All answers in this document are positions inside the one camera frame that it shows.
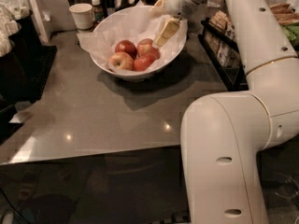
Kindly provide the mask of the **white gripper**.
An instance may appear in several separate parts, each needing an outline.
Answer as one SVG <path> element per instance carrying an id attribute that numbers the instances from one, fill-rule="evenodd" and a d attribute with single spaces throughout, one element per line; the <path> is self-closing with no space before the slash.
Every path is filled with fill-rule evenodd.
<path id="1" fill-rule="evenodd" d="M 158 0 L 150 9 L 151 17 L 160 17 L 164 14 L 164 9 L 169 15 L 188 19 L 196 10 L 197 4 L 193 0 Z M 178 30 L 180 21 L 176 18 L 162 19 L 154 44 L 162 47 Z"/>

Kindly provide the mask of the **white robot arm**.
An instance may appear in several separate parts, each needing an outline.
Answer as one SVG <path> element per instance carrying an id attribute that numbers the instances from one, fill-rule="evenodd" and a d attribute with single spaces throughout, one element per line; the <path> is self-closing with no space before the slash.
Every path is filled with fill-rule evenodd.
<path id="1" fill-rule="evenodd" d="M 160 0 L 189 18 L 204 0 Z M 225 0 L 248 87 L 194 101 L 180 144 L 192 224 L 268 224 L 256 155 L 299 132 L 299 58 L 265 0 Z"/>

